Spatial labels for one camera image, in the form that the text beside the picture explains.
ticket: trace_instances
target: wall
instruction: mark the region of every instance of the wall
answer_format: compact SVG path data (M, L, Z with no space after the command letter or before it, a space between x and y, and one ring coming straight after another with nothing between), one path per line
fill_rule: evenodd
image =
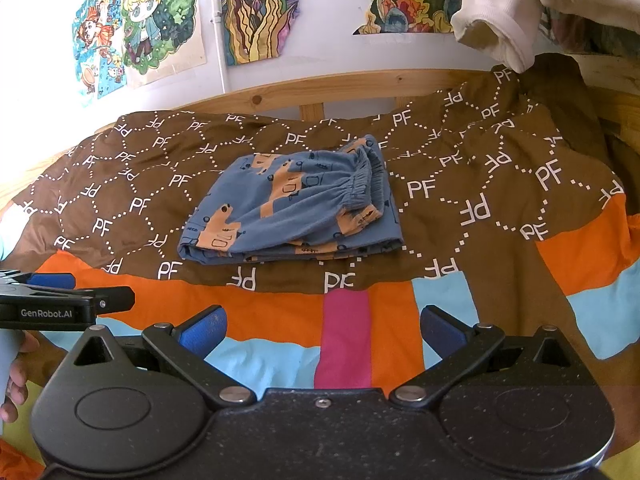
M121 114L178 107L222 92L212 0L198 0L206 65L135 90L123 88L82 108L76 95L70 30L83 1L0 0L0 182L73 146ZM389 68L486 70L494 64L457 44L450 34L354 36L368 5L369 0L300 0L300 16L283 56L230 67L228 89L327 73ZM545 43L538 46L538 50L547 48ZM359 106L338 107L336 113L357 115ZM370 107L363 113L367 112L371 113ZM286 115L295 116L295 112Z

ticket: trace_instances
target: metal bolt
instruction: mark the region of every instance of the metal bolt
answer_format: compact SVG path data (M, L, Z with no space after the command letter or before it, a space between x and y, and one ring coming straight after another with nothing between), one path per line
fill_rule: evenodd
M247 402L251 398L251 390L244 386L227 386L220 390L220 399L225 402Z
M316 408L328 408L331 405L331 399L316 399L314 404Z
M420 402L427 397L427 392L421 386L400 386L396 390L396 398L404 402Z

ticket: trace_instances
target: orange fabric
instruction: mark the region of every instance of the orange fabric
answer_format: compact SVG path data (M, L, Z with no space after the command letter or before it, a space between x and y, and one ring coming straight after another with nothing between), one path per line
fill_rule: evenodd
M616 194L587 225L536 242L566 296L610 285L640 257L640 215L627 217L625 200Z
M35 480L44 467L23 455L0 438L0 478L6 480Z
M411 282L369 287L371 384L388 394L424 371L420 319Z
M71 272L76 287L128 285L136 293L129 312L109 314L139 330L159 321L179 325L209 305L224 306L226 335L243 341L268 339L300 346L320 346L322 295L250 292L236 286L192 285L181 280L150 280L128 274L108 274L92 269L79 258L58 251L38 272Z

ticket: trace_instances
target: wooden bed frame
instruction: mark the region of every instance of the wooden bed frame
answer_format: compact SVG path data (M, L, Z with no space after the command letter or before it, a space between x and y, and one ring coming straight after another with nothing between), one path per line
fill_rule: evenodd
M402 69L325 75L239 90L177 109L211 114L260 114L298 106L303 121L319 121L324 119L325 102L393 98L400 107L413 97L453 88L479 74L481 72L476 70ZM621 137L637 137L636 146L640 146L640 96L599 87L590 87L590 93L598 116L619 123L622 126ZM41 161L15 180L0 186L0 213L12 197L31 184L63 153Z

